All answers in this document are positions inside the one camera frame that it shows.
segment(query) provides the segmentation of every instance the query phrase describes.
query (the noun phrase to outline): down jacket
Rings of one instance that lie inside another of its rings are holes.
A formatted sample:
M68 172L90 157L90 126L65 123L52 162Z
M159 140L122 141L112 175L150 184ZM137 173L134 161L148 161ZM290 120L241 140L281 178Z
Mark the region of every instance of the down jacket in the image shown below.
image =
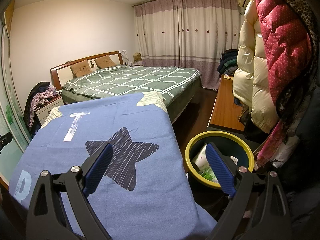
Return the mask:
M252 110L252 122L265 133L270 133L279 117L270 96L267 60L256 0L250 0L245 10L239 42L239 68L233 79L233 95Z

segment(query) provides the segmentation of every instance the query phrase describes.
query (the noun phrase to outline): white wall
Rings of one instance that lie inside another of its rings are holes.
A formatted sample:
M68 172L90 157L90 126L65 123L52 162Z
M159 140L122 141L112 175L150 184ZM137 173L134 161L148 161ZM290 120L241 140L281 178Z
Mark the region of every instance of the white wall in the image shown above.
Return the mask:
M50 69L114 50L138 51L133 8L108 0L45 0L14 10L10 59L19 103Z

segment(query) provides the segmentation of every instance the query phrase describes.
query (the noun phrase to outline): metal screw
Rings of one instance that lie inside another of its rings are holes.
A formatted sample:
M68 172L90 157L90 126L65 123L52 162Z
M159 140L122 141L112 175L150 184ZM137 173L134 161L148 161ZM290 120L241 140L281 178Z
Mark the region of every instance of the metal screw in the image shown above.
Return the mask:
M79 166L73 166L71 168L71 172L78 172L80 170L80 167Z
M248 169L247 169L246 167L244 167L244 166L240 166L240 167L239 167L239 171L242 172L242 173L246 173L247 170L248 170Z
M41 176L42 176L42 177L45 177L45 176L47 176L47 175L48 175L48 171L42 171L42 172L41 172Z
M271 177L274 177L274 178L278 176L278 174L275 171L270 171L269 174Z

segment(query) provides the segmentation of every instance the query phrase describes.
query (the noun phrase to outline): brown pillow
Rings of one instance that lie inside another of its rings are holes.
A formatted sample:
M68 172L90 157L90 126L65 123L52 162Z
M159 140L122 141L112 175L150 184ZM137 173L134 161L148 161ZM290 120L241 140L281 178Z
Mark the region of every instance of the brown pillow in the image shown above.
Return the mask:
M92 73L87 60L71 65L70 69L76 78Z
M117 64L114 63L112 61L112 59L110 58L109 55L106 55L106 56L103 56L103 57L98 57L94 60L97 64L97 67L98 68L107 68L107 67L114 67L116 66Z

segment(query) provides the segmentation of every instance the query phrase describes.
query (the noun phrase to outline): green blanket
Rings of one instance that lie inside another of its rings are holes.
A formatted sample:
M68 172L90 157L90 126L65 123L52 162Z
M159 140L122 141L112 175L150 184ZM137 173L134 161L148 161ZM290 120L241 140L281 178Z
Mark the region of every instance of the green blanket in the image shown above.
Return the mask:
M118 65L72 79L62 87L93 99L158 91L168 106L200 76L199 70L193 68Z

